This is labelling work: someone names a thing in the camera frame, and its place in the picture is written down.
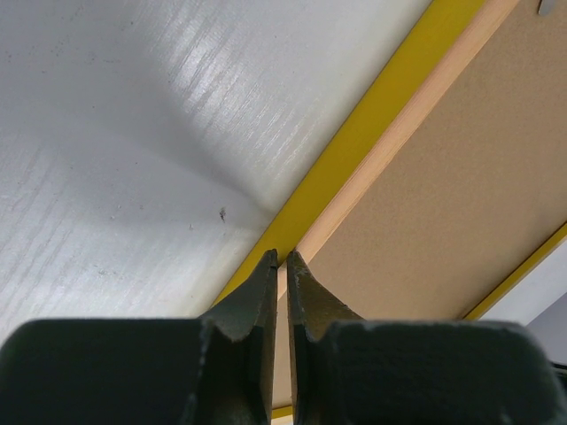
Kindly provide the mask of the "brown backing board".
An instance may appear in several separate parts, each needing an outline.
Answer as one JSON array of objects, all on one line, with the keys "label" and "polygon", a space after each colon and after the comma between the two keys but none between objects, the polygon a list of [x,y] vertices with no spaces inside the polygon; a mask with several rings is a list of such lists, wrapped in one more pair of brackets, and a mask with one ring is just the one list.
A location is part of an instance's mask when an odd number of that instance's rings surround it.
[{"label": "brown backing board", "polygon": [[521,1],[308,266],[367,319],[457,319],[566,221],[566,4]]}]

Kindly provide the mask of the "yellow wooden picture frame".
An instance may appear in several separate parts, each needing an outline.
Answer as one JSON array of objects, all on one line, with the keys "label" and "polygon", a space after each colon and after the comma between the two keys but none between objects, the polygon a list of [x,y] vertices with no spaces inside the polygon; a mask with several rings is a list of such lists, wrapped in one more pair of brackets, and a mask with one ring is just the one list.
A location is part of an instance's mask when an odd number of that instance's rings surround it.
[{"label": "yellow wooden picture frame", "polygon": [[[223,287],[232,292],[264,251],[297,250],[309,264],[369,187],[421,126],[467,65],[521,1],[435,1],[425,11],[304,180]],[[558,299],[566,281],[533,283],[553,260],[566,261],[566,221],[503,283],[462,318],[477,319],[514,293],[527,299],[509,311],[529,321]]]}]

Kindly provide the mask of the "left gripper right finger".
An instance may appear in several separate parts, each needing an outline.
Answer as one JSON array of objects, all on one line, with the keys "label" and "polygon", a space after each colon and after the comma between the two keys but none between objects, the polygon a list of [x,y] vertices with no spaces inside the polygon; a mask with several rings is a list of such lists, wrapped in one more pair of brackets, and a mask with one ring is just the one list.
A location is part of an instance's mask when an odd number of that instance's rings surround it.
[{"label": "left gripper right finger", "polygon": [[369,321],[287,259],[298,424],[563,424],[566,390],[527,329]]}]

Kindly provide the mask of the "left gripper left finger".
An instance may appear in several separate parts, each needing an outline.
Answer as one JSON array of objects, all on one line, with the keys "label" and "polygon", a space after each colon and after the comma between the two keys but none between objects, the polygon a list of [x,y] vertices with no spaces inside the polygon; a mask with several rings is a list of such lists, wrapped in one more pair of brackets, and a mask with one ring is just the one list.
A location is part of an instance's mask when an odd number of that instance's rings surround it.
[{"label": "left gripper left finger", "polygon": [[1,348],[4,424],[267,424],[277,254],[196,318],[49,319]]}]

